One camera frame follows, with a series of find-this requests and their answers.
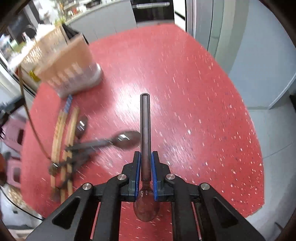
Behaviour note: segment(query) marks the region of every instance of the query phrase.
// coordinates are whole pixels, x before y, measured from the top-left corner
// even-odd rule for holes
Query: oven door
[[[136,22],[174,20],[173,0],[131,0]]]

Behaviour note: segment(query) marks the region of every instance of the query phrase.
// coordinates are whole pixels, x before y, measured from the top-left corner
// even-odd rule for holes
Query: spoon handle
[[[150,95],[141,94],[141,179],[151,181]]]
[[[112,145],[112,142],[110,142],[108,139],[100,139],[90,142],[82,142],[75,144],[74,146],[68,146],[65,148],[66,151],[74,151],[74,150],[81,150],[81,149],[87,149],[87,148],[98,148],[98,147],[105,147]]]

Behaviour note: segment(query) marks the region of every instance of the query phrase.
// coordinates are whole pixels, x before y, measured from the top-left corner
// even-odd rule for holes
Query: black cable
[[[16,205],[13,201],[11,201],[9,198],[8,198],[8,196],[5,194],[5,192],[3,191],[3,189],[2,189],[2,187],[0,187],[0,189],[1,189],[1,191],[2,191],[2,193],[4,194],[4,196],[14,205],[14,206],[16,206],[18,209],[20,209],[20,210],[22,210],[24,213],[26,213],[26,214],[29,214],[31,217],[33,217],[33,218],[36,218],[36,219],[39,219],[39,220],[41,220],[41,221],[43,221],[44,220],[44,218],[38,218],[38,217],[36,217],[36,216],[34,216],[33,214],[30,214],[29,212],[27,212],[27,211],[25,211],[25,210],[23,210],[22,208],[20,208],[18,205]]]

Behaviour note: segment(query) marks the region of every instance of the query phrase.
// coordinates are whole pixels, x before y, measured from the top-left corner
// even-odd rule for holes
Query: cable
[[[18,66],[18,75],[19,75],[19,80],[20,80],[20,90],[21,90],[22,96],[23,96],[24,99],[25,99],[24,85],[23,85],[23,81],[22,81],[22,67],[21,67],[20,65]],[[50,156],[47,154],[47,152],[46,152],[44,146],[42,145],[42,143],[41,143],[41,141],[40,141],[40,139],[39,139],[39,137],[38,137],[38,134],[37,134],[37,132],[36,132],[36,130],[35,130],[35,127],[34,127],[34,125],[33,125],[33,122],[32,122],[32,119],[31,119],[31,116],[30,116],[30,114],[29,114],[29,109],[28,109],[28,106],[27,106],[26,100],[25,100],[24,107],[25,107],[25,110],[26,110],[26,113],[27,113],[27,116],[28,116],[28,119],[29,119],[30,126],[31,126],[31,128],[32,128],[32,130],[33,130],[33,133],[34,133],[34,135],[35,135],[35,138],[36,138],[36,140],[37,140],[37,142],[38,142],[38,144],[39,144],[39,146],[40,146],[40,148],[41,148],[41,151],[43,152],[43,154],[46,156],[47,159],[51,160]]]
[[[27,211],[25,211],[25,210],[23,210],[22,208],[20,208],[18,205],[16,205],[13,201],[11,201],[9,198],[8,198],[8,196],[5,194],[5,192],[3,191],[3,188],[2,187],[0,187],[0,189],[1,189],[1,191],[2,191],[2,193],[4,194],[4,196],[14,205],[14,206],[16,206],[18,209],[20,209],[20,210],[22,210],[24,213],[26,213],[26,214],[29,214],[31,217],[33,217],[33,218],[36,218],[36,219],[39,219],[39,220],[41,220],[41,221],[43,221],[44,220],[44,218],[39,218],[39,217],[36,217],[36,216],[34,216],[33,214],[30,214],[29,212],[27,212]]]

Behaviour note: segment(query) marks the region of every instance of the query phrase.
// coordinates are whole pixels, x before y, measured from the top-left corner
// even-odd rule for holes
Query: oven handle
[[[132,5],[132,8],[147,9],[147,8],[154,8],[154,7],[168,7],[169,5],[170,5],[170,2],[143,3],[143,4]]]

